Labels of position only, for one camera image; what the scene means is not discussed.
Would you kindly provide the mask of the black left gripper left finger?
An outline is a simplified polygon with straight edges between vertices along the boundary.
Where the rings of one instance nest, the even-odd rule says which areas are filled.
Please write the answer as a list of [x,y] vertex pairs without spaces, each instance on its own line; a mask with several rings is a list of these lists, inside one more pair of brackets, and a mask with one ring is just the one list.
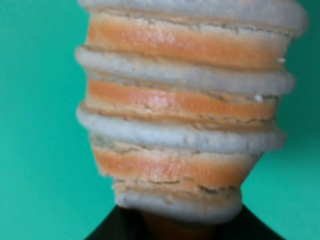
[[138,211],[116,206],[86,239],[149,240],[150,233]]

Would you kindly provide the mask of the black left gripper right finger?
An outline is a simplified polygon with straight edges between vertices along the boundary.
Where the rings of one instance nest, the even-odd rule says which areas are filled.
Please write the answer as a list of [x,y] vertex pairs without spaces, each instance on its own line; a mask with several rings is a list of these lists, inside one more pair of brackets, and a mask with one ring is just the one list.
[[224,225],[225,240],[283,240],[284,238],[273,231],[255,216],[245,205],[239,214]]

